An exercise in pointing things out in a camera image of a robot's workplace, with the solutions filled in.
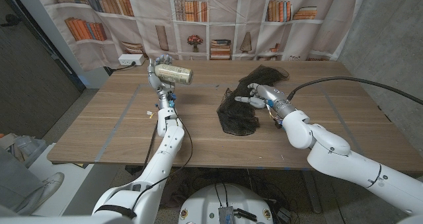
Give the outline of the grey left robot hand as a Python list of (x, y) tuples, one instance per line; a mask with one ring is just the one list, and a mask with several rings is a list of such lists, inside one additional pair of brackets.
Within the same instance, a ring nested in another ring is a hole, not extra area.
[(159, 98), (158, 107), (159, 109), (168, 108), (169, 107), (169, 100), (168, 95), (169, 93), (174, 92), (175, 85), (172, 82), (164, 81), (160, 79), (156, 73), (155, 68), (160, 64), (171, 65), (172, 64), (172, 57), (167, 55), (161, 55), (156, 59), (149, 59), (149, 65), (147, 67), (148, 71), (148, 81), (153, 90), (157, 93)]

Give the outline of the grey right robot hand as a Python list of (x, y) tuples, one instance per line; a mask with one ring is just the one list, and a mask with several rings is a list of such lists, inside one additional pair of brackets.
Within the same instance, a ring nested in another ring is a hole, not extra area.
[(235, 101), (244, 102), (259, 109), (271, 108), (281, 118), (285, 118), (291, 112), (296, 111), (296, 108), (288, 101), (287, 96), (274, 87), (251, 83), (247, 88), (251, 89), (250, 96), (236, 96)]

